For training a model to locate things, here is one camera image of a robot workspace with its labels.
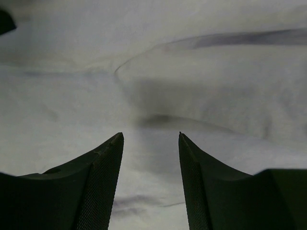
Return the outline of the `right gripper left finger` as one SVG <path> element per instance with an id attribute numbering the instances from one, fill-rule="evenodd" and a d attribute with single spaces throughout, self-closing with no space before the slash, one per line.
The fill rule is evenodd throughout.
<path id="1" fill-rule="evenodd" d="M 0 175 L 3 230 L 106 230 L 118 182 L 124 136 L 44 173 Z"/>

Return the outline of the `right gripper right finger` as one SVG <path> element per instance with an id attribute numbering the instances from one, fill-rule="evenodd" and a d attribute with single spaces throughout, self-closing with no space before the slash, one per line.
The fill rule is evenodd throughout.
<path id="1" fill-rule="evenodd" d="M 304 230 L 305 169 L 236 170 L 202 151 L 185 134 L 179 161 L 191 230 Z"/>

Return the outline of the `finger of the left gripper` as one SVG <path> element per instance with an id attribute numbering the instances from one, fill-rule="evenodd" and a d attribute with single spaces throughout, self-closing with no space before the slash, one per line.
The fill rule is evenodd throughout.
<path id="1" fill-rule="evenodd" d="M 4 35 L 16 29 L 15 21 L 11 14 L 4 9 L 0 10 L 0 35 Z"/>

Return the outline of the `purple t shirt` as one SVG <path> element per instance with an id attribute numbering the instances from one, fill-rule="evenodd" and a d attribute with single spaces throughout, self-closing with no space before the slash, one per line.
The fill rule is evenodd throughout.
<path id="1" fill-rule="evenodd" d="M 304 0 L 3 0 L 0 170 L 42 173 L 122 132 L 112 230 L 186 230 L 185 133 L 254 174 L 307 166 Z"/>

